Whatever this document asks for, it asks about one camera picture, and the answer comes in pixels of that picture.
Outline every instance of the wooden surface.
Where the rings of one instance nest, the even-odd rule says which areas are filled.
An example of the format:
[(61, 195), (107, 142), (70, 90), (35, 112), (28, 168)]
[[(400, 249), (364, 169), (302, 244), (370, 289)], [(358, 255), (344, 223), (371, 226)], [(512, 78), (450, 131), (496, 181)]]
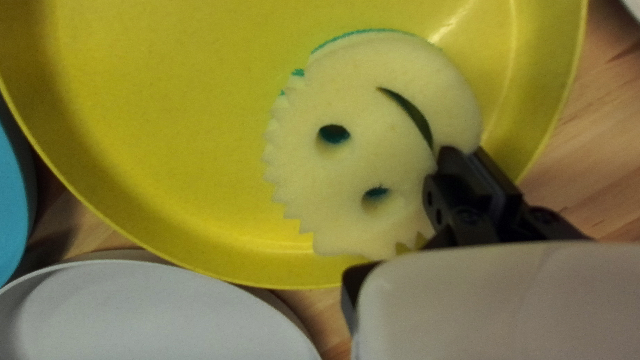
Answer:
[[(137, 248), (88, 211), (41, 163), (38, 175), (30, 268), (95, 250)], [(560, 211), (590, 236), (640, 240), (640, 26), (617, 1), (592, 0), (572, 96), (551, 142), (520, 186), (531, 204)], [(323, 359), (349, 359), (351, 339), (337, 288), (275, 293), (307, 326)]]

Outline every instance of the white object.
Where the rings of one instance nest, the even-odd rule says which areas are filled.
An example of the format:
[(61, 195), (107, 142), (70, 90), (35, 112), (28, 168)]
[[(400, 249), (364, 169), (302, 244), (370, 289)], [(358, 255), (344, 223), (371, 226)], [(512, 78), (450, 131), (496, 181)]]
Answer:
[[(120, 254), (140, 258), (131, 251), (141, 250)], [(95, 256), (0, 290), (2, 360), (320, 359), (296, 324), (247, 291), (174, 266)]]
[(629, 9), (629, 12), (640, 22), (640, 0), (622, 0)]
[(640, 359), (640, 246), (483, 245), (400, 256), (358, 296), (361, 360)]
[[(285, 217), (314, 233), (320, 255), (371, 259), (414, 248), (433, 229), (422, 184), (435, 155), (411, 117), (380, 88), (402, 95), (427, 118), (433, 148), (474, 151), (482, 119), (474, 94), (446, 55), (423, 38), (371, 30), (324, 45), (290, 77), (266, 131), (265, 179)], [(321, 129), (339, 126), (331, 142)], [(371, 196), (379, 188), (382, 194)]]

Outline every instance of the sponge eye hole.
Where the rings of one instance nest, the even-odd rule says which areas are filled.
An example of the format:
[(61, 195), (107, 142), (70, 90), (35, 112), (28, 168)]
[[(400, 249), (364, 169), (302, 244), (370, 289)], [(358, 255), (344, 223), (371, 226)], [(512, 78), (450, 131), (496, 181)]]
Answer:
[(344, 128), (344, 126), (330, 124), (320, 128), (318, 131), (318, 137), (326, 143), (338, 145), (349, 140), (349, 138), (351, 138), (351, 134)]

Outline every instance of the gray object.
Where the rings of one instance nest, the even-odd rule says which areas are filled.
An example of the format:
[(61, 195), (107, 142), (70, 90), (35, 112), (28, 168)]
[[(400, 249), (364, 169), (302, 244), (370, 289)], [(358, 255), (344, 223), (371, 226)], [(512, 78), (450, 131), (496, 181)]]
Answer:
[[(95, 259), (101, 256), (112, 259)], [(5, 286), (0, 357), (320, 359), (296, 324), (256, 296), (140, 256), (157, 259), (142, 250), (101, 252)]]
[(542, 241), (432, 250), (376, 267), (353, 359), (640, 359), (640, 246)]

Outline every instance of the screw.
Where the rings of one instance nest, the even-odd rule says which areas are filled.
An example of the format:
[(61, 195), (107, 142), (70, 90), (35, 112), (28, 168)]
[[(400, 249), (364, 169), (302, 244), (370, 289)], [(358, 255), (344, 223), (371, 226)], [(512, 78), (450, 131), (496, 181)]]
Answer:
[(462, 222), (468, 225), (477, 225), (482, 221), (476, 211), (471, 209), (460, 209), (456, 211), (456, 215)]

